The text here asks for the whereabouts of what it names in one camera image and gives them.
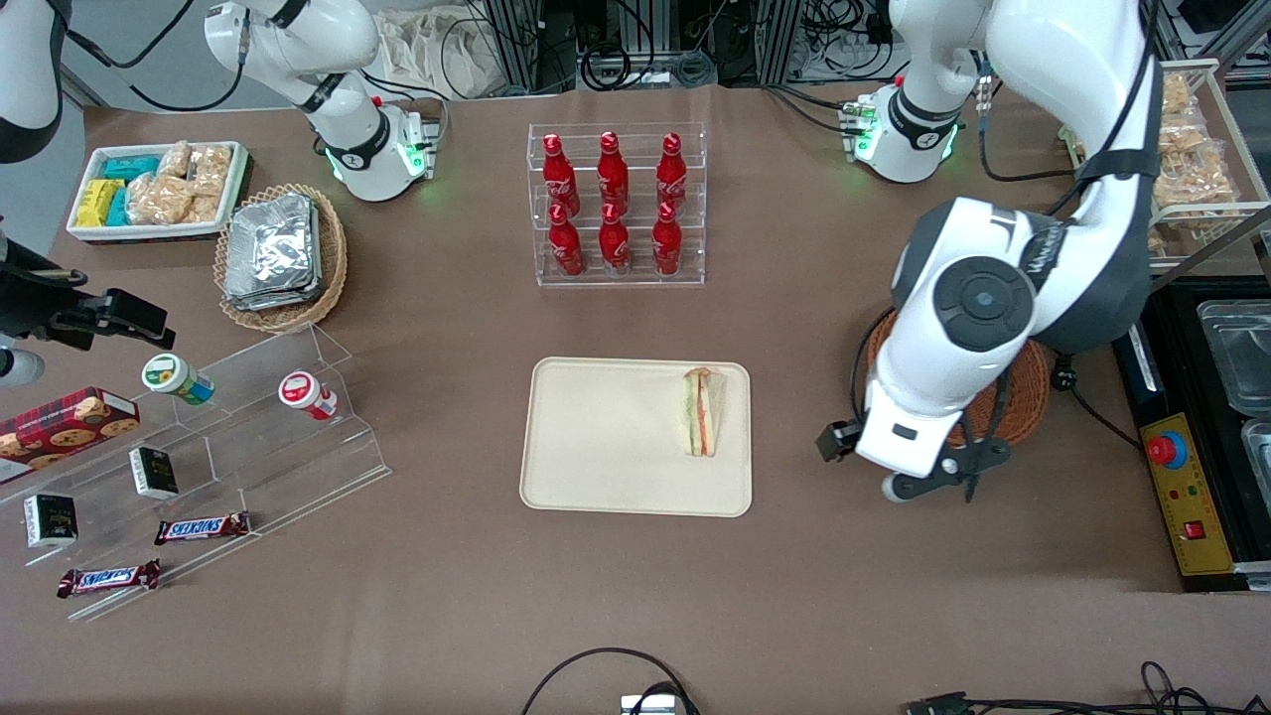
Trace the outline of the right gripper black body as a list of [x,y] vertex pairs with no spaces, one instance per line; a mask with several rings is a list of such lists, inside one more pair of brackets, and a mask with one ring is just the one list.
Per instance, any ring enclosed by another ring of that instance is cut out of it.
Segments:
[[98,298],[81,291],[89,276],[64,271],[46,257],[1,237],[1,331],[15,340],[36,339],[89,351],[95,337],[109,337]]

